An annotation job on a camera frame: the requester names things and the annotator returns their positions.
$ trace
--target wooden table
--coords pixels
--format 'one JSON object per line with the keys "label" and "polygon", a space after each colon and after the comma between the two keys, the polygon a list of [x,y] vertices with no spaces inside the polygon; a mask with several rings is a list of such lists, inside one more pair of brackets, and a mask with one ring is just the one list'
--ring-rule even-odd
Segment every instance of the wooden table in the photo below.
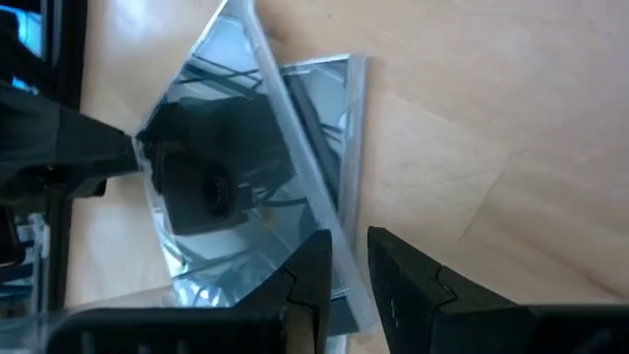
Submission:
{"label": "wooden table", "polygon": [[[84,112],[133,132],[218,1],[90,1]],[[629,296],[629,3],[260,0],[281,62],[370,55],[361,195],[517,302]],[[75,207],[68,303],[168,283],[137,177]],[[385,351],[381,333],[355,352]]]}

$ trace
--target transparent plastic case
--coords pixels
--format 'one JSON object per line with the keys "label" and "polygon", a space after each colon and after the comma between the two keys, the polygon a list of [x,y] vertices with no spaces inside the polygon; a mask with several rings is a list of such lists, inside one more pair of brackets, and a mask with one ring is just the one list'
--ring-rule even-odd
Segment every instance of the transparent plastic case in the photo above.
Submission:
{"label": "transparent plastic case", "polygon": [[176,293],[187,306],[231,307],[329,229],[331,296],[367,329],[369,293],[293,99],[254,1],[225,1],[136,138]]}

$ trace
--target wood grain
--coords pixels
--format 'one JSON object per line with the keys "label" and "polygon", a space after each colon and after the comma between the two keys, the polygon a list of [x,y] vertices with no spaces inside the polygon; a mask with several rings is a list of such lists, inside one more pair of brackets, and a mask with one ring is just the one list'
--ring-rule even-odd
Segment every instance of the wood grain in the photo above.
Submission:
{"label": "wood grain", "polygon": [[[195,11],[202,1],[147,4],[90,1],[84,108],[129,130],[210,16]],[[258,11],[280,61],[371,57],[363,265],[367,226],[378,225],[518,302],[627,300],[629,3],[260,0]],[[108,207],[134,194],[117,183]],[[80,206],[76,222],[100,226],[73,245],[73,288],[121,295],[104,275],[112,256],[96,250],[133,238],[130,248],[151,245],[150,261],[116,257],[116,271],[162,265],[151,226],[119,221],[148,222],[134,213],[145,206],[121,206],[126,216],[109,222],[122,226],[105,235],[99,203]],[[161,271],[128,279],[148,286]],[[356,353],[385,351],[381,332],[353,341]]]}

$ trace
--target cd case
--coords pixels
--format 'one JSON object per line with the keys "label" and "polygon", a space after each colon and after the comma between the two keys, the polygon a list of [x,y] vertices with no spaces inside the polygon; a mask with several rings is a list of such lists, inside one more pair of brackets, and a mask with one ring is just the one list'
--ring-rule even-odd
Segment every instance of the cd case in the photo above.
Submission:
{"label": "cd case", "polygon": [[254,1],[225,1],[136,136],[178,301],[234,306],[329,229],[331,296],[367,329],[371,301],[345,236],[355,234],[365,60],[280,74],[269,53]]}

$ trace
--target wooden surface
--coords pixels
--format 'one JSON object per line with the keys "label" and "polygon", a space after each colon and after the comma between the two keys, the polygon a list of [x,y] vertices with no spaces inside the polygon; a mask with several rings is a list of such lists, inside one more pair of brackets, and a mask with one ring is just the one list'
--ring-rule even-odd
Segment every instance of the wooden surface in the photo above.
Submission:
{"label": "wooden surface", "polygon": [[[84,111],[129,131],[211,16],[211,1],[155,2],[90,1]],[[626,301],[629,3],[258,8],[280,61],[372,58],[362,261],[378,225],[517,302]],[[167,283],[136,178],[77,203],[73,227],[71,304]],[[384,345],[360,336],[353,352]]]}

